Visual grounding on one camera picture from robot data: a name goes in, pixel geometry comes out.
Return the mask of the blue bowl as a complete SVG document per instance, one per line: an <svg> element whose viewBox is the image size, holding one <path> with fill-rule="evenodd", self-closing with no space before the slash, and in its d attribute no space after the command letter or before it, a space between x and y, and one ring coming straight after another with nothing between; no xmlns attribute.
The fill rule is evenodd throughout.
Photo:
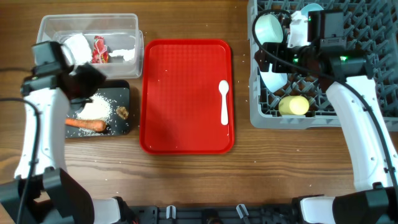
<svg viewBox="0 0 398 224"><path fill-rule="evenodd" d="M260 76L263 84L271 93L276 92L287 84L286 73L260 72Z"/></svg>

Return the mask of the red snack wrapper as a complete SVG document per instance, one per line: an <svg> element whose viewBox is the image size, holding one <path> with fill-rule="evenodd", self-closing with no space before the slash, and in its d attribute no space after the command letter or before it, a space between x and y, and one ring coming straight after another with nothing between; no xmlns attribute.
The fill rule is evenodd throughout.
<svg viewBox="0 0 398 224"><path fill-rule="evenodd" d="M105 45L104 38L95 36L93 43L93 52L91 54L91 63L108 63L108 47Z"/></svg>

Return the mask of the green bowl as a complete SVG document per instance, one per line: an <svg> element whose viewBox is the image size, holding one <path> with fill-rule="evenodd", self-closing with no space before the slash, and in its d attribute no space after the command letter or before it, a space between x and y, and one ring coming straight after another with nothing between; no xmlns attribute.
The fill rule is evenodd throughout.
<svg viewBox="0 0 398 224"><path fill-rule="evenodd" d="M255 33L259 43L282 43L284 33L276 16L266 14L258 18L255 24Z"/></svg>

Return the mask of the white rice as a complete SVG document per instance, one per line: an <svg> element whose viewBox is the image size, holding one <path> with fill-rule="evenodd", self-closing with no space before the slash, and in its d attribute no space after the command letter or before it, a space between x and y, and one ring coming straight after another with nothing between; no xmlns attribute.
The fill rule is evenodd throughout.
<svg viewBox="0 0 398 224"><path fill-rule="evenodd" d="M110 123L114 121L114 106L113 101L109 98L95 93L88 102L79 108L73 108L67 114L67 118L85 119L85 120L102 120L106 123L106 129L103 132L95 132L89 129L76 128L67 126L67 137L89 137L89 136L103 136L112 133Z"/></svg>

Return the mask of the yellow cup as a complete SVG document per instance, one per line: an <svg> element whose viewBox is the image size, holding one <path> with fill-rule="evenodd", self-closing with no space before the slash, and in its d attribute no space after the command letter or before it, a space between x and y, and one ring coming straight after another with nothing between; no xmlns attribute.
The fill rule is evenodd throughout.
<svg viewBox="0 0 398 224"><path fill-rule="evenodd" d="M304 115L309 110L309 102L303 96L286 96L279 102L281 115Z"/></svg>

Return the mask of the orange carrot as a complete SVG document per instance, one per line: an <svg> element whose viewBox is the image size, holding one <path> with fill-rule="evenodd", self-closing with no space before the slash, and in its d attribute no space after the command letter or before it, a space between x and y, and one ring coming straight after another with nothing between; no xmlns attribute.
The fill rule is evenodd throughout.
<svg viewBox="0 0 398 224"><path fill-rule="evenodd" d="M85 120L85 119L72 119L67 118L65 120L67 126L73 126L76 128L89 129L95 132L103 132L106 129L106 123L102 120Z"/></svg>

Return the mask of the brown food scrap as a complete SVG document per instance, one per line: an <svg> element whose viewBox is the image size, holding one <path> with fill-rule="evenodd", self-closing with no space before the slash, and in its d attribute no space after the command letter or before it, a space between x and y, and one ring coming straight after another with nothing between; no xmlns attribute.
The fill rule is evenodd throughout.
<svg viewBox="0 0 398 224"><path fill-rule="evenodd" d="M129 117L129 112L128 112L127 108L124 107L124 106L119 106L119 107L117 107L117 109L116 109L116 114L117 114L120 118L122 118L122 119L124 119L124 120L128 119L128 117Z"/></svg>

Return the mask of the small white tissue piece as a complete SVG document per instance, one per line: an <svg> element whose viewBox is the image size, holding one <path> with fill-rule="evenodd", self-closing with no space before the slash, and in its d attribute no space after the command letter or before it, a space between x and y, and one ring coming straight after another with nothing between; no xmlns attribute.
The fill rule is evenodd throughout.
<svg viewBox="0 0 398 224"><path fill-rule="evenodd" d="M136 60L136 50L135 49L118 49L109 53L110 62L131 62Z"/></svg>

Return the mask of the light blue plate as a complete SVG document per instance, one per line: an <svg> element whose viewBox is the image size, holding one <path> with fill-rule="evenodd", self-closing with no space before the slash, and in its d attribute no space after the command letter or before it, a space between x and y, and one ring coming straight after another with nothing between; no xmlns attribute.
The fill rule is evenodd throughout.
<svg viewBox="0 0 398 224"><path fill-rule="evenodd" d="M323 7L321 5L319 5L317 3L310 3L310 4L307 4L306 6L304 6L300 12L303 16L308 17L309 12L322 11L322 10L323 10Z"/></svg>

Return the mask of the white plastic spoon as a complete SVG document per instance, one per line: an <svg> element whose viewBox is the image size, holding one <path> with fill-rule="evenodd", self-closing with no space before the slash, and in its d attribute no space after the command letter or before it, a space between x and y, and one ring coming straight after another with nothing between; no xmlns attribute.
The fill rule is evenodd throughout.
<svg viewBox="0 0 398 224"><path fill-rule="evenodd" d="M226 126L229 123L228 108L227 108L227 94L229 92L229 84L226 80L222 80L218 86L221 94L221 124Z"/></svg>

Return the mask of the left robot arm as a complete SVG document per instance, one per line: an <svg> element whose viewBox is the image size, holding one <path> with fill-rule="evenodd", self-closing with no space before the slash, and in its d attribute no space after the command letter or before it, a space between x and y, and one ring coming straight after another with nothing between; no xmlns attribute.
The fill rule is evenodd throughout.
<svg viewBox="0 0 398 224"><path fill-rule="evenodd" d="M1 185L1 205L15 223L139 223L121 197L93 199L67 172L65 122L106 77L90 64L69 64L62 45L33 45L35 67L21 85L25 105L22 155L14 180Z"/></svg>

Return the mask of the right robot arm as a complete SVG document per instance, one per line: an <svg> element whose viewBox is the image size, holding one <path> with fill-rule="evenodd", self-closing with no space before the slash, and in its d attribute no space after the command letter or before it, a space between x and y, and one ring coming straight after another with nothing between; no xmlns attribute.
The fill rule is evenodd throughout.
<svg viewBox="0 0 398 224"><path fill-rule="evenodd" d="M256 60L276 82L282 73L318 79L336 113L351 157L355 192L295 198L291 223L396 223L397 152L377 102L373 66L363 50L349 49L341 10L260 12L251 26Z"/></svg>

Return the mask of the black waste tray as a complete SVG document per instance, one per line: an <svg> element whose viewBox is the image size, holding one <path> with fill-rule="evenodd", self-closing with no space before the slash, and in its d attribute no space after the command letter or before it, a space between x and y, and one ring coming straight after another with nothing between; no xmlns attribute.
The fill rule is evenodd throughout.
<svg viewBox="0 0 398 224"><path fill-rule="evenodd" d="M111 80L111 81L106 81L104 85L99 88L95 93L99 93L100 95L103 95L113 102L111 103L114 106L114 115L112 115L112 118L114 121L110 123L111 130L112 132L103 136L119 136L123 134L127 134L129 132L130 128L130 122L129 122L129 117L128 119L124 120L120 118L116 114L116 109L119 106L124 106L127 108L129 112L129 106L130 106L130 89L129 89L129 84L125 80ZM73 105L71 109L73 108L79 108L76 105Z"/></svg>

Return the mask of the grey dishwasher rack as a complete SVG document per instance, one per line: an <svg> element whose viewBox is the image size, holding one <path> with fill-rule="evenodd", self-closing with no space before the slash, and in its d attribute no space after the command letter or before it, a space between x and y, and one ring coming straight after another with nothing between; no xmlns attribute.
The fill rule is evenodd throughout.
<svg viewBox="0 0 398 224"><path fill-rule="evenodd" d="M252 36L252 22L262 11L301 10L312 0L248 2L248 39L251 72L249 107L251 124L265 129L307 129L338 127L340 122L317 79L289 74L286 85L269 91L262 79L255 54L259 50ZM324 9L341 9L345 16L345 36L349 49L366 50L374 63L377 100L388 130L397 131L397 1L314 0ZM310 103L303 116L282 116L278 105L285 96L301 95Z"/></svg>

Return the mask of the clear plastic bin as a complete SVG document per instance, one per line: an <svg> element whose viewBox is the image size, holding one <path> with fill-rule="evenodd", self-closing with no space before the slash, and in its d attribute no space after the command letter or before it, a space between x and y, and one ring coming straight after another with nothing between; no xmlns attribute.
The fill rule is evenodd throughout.
<svg viewBox="0 0 398 224"><path fill-rule="evenodd" d="M108 53L118 49L135 49L136 60L119 63L94 63L95 69L109 79L139 78L142 74L144 37L139 30L138 17L122 14L60 14L44 16L37 34L37 42L63 43L75 34L83 34L91 50L95 36L104 38Z"/></svg>

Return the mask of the red serving tray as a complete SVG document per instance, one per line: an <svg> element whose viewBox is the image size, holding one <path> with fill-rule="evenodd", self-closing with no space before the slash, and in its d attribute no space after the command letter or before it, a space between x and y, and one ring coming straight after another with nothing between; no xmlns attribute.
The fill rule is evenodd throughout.
<svg viewBox="0 0 398 224"><path fill-rule="evenodd" d="M233 84L221 39L156 39L144 52L139 143L149 154L224 154L234 146L233 89L221 122L220 81Z"/></svg>

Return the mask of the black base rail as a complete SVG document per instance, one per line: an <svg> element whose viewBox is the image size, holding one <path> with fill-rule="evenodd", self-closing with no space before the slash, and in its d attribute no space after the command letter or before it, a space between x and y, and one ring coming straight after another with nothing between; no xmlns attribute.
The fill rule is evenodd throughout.
<svg viewBox="0 0 398 224"><path fill-rule="evenodd" d="M129 207L119 220L110 215L100 215L95 223L306 223L299 209L290 204L273 204L248 207Z"/></svg>

